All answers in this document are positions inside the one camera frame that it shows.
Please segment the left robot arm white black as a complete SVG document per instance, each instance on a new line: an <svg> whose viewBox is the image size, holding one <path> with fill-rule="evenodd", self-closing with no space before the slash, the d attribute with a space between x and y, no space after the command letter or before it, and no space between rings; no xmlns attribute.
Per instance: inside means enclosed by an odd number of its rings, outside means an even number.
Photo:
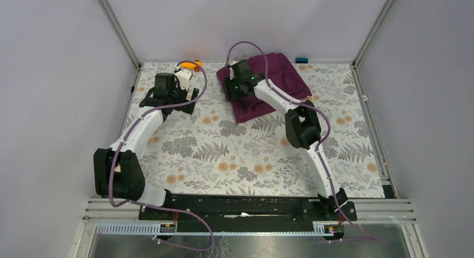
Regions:
<svg viewBox="0 0 474 258"><path fill-rule="evenodd" d="M139 159L153 133L173 111L193 113L199 89L190 90L192 76L187 69L156 74L154 86L140 102L132 124L109 148L97 149L93 155L98 195L152 206L159 219L173 214L166 190L146 184Z"/></svg>

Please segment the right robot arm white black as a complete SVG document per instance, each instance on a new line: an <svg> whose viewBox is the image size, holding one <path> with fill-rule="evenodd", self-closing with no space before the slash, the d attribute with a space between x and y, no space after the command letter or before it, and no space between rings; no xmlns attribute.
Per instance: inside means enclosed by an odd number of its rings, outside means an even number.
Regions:
<svg viewBox="0 0 474 258"><path fill-rule="evenodd" d="M264 74L254 72L247 60L227 63L225 69L230 73L224 79L228 100L237 101L252 95L283 115L286 139L292 147L300 150L314 175L323 217L334 220L340 216L348 197L345 190L334 183L334 174L324 154L323 141L326 138L321 136L318 119L323 113L311 102L290 96Z"/></svg>

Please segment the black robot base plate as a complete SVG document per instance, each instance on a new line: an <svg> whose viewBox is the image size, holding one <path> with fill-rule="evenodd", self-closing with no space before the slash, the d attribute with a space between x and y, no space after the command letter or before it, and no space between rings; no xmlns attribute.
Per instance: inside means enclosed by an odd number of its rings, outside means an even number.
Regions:
<svg viewBox="0 0 474 258"><path fill-rule="evenodd" d="M171 221L178 232L208 232L192 212L213 232L313 232L313 223L338 224L340 212L332 212L316 198L232 196L168 193L164 206L180 213L146 207L141 221Z"/></svg>

